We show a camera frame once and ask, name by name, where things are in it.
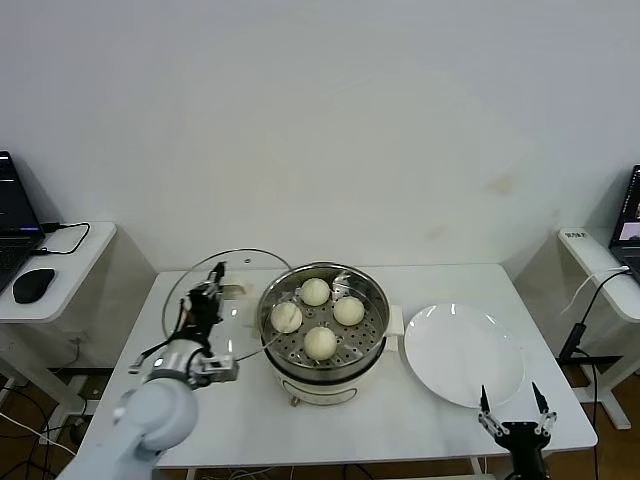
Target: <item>steamed bun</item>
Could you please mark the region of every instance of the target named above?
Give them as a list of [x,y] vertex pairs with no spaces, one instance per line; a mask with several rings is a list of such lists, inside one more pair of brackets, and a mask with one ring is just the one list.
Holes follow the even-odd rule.
[[326,327],[315,327],[304,337],[304,351],[316,361],[326,360],[336,353],[338,341],[334,333]]
[[302,312],[293,302],[279,303],[271,310],[271,325],[280,333],[295,332],[302,325]]
[[329,285],[320,278],[310,278],[302,284],[302,301],[312,307],[322,305],[329,300]]
[[342,297],[333,307],[333,317],[345,327],[357,325],[364,318],[364,305],[355,297]]

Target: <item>white desk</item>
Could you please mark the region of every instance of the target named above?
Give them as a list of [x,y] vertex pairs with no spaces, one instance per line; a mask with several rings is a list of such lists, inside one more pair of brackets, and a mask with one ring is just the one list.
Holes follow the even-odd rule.
[[[44,296],[34,303],[21,305],[13,299],[13,282],[0,293],[0,323],[49,323],[67,307],[76,291],[116,233],[111,222],[92,222],[82,245],[72,255],[31,257],[15,278],[38,268],[53,268],[54,279]],[[85,227],[65,228],[48,235],[43,247],[54,251],[73,248]]]
[[[499,265],[372,267],[392,304],[402,306],[405,321],[432,303],[476,305],[502,321],[520,342],[526,379],[514,399],[498,408],[502,420],[534,420],[539,414],[531,389],[535,380],[558,412],[548,452],[593,446],[597,437],[558,368],[540,332]],[[192,274],[196,282],[204,272]],[[120,397],[140,378],[127,367],[138,354],[163,339],[162,304],[180,272],[160,274],[111,376],[82,448],[109,432]],[[253,350],[255,305],[273,270],[238,273],[252,298],[233,320],[221,325],[234,332],[234,352]],[[187,283],[183,292],[188,289]],[[177,311],[177,298],[169,311]],[[244,332],[244,341],[240,333]],[[401,352],[385,352],[372,371],[367,391],[332,407],[289,405],[264,354],[240,364],[236,382],[196,391],[200,419],[191,436],[166,452],[162,467],[212,467],[386,462],[505,454],[477,421],[477,411],[448,403],[427,390],[411,373]]]
[[[558,237],[587,275],[619,267],[620,262],[609,251],[611,230],[606,228],[563,228]],[[608,277],[599,275],[592,281],[600,285]],[[640,323],[640,287],[627,275],[621,275],[602,287],[602,294],[613,310],[629,323]],[[613,388],[640,368],[640,350],[627,355],[598,377],[598,401],[602,403],[611,422],[618,430],[631,428],[631,422],[613,395]],[[583,367],[585,375],[593,382],[591,368]],[[574,389],[582,403],[593,402],[593,386]]]
[[[20,269],[16,278],[37,268],[53,268],[56,271],[53,281],[40,300],[25,305],[16,303],[13,299],[13,283],[0,294],[0,358],[59,403],[51,416],[51,427],[62,425],[70,414],[82,412],[84,400],[77,392],[86,377],[75,377],[67,386],[49,372],[39,355],[13,335],[4,324],[48,323],[58,318],[116,231],[115,225],[110,222],[92,222],[90,225],[89,234],[72,255],[32,257]],[[69,250],[76,245],[84,231],[84,227],[58,230],[47,236],[42,246],[55,251]],[[88,404],[87,413],[92,413],[95,407],[94,403]],[[54,438],[57,434],[59,430],[51,437]]]

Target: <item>floor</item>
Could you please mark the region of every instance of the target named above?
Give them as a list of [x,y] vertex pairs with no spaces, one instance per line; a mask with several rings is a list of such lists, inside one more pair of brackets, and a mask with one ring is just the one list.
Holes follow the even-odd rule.
[[[575,367],[565,369],[565,374],[573,386],[585,385],[586,380]],[[102,390],[108,381],[107,377],[90,377],[82,395],[86,398],[100,398]],[[27,385],[19,390],[33,398],[50,415],[55,403],[33,385]],[[637,425],[627,431],[617,431],[609,422],[602,407],[598,407],[598,434],[600,444],[598,458],[601,480],[631,480],[640,478],[640,377],[632,375],[615,390],[616,397],[627,412],[631,423]],[[584,406],[588,415],[592,414],[591,405]],[[40,429],[44,424],[42,414],[37,407],[24,398],[11,393],[5,400],[1,411],[32,428]],[[33,438],[8,439],[2,435],[24,435],[26,432],[20,427],[0,418],[0,480],[31,480],[45,479],[46,475],[37,468],[31,467],[27,476],[26,466],[21,466],[6,475],[12,467],[29,458],[33,448],[32,460],[37,465],[44,465],[46,448],[37,444]],[[63,430],[59,442],[72,449],[77,447],[70,439],[69,432]],[[58,473],[69,461],[70,455],[65,451],[51,447],[49,449],[49,469]],[[593,451],[557,453],[549,457],[547,465],[554,480],[563,479],[591,479],[594,478]],[[376,479],[383,478],[411,478],[421,476],[444,476],[470,474],[471,467],[466,460],[448,460],[437,462],[408,462],[363,465]],[[183,480],[186,471],[164,471],[167,478]],[[277,467],[256,474],[254,478],[262,480],[287,480],[292,474],[291,467]],[[199,470],[196,478],[201,480],[226,479],[230,475],[228,469]],[[297,480],[363,480],[366,474],[356,466],[349,466],[343,471],[341,465],[304,466],[295,467],[293,479]]]

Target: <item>cooker handle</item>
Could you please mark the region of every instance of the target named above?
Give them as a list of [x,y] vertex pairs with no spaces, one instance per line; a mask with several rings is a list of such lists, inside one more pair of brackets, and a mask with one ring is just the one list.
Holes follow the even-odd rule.
[[389,325],[384,336],[387,337],[385,351],[398,351],[398,337],[404,335],[404,319],[402,316],[402,307],[399,305],[391,305],[389,308]]

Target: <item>steamer basket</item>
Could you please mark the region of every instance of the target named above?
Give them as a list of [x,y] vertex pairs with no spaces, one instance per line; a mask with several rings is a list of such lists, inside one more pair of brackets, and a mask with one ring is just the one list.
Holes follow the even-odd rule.
[[[300,298],[300,287],[310,278],[321,278],[331,288],[329,300],[317,307]],[[364,319],[346,327],[333,318],[334,304],[344,296],[358,298],[364,305]],[[302,312],[302,326],[281,334],[271,325],[273,307],[294,302]],[[379,358],[389,326],[389,302],[380,286],[365,273],[334,263],[312,263],[288,271],[267,287],[257,309],[257,321],[267,356],[277,368],[292,378],[311,384],[335,384],[364,373]],[[304,352],[304,336],[314,327],[331,329],[338,340],[336,353],[317,362]]]

